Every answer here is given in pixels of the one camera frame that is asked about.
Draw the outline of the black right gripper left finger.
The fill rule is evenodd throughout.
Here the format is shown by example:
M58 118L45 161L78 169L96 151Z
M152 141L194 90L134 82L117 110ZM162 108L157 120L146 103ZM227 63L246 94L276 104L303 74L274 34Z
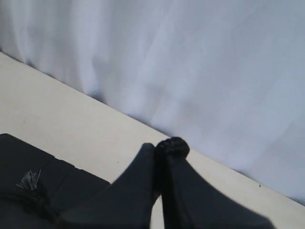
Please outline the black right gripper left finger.
M64 212L59 229L148 229L156 200L154 145L144 143L126 170L104 191Z

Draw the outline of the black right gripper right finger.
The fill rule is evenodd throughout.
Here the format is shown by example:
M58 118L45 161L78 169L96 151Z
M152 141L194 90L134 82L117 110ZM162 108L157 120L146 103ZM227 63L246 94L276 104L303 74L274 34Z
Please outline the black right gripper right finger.
M183 157L164 159L162 190L167 229L273 229L272 222L205 181Z

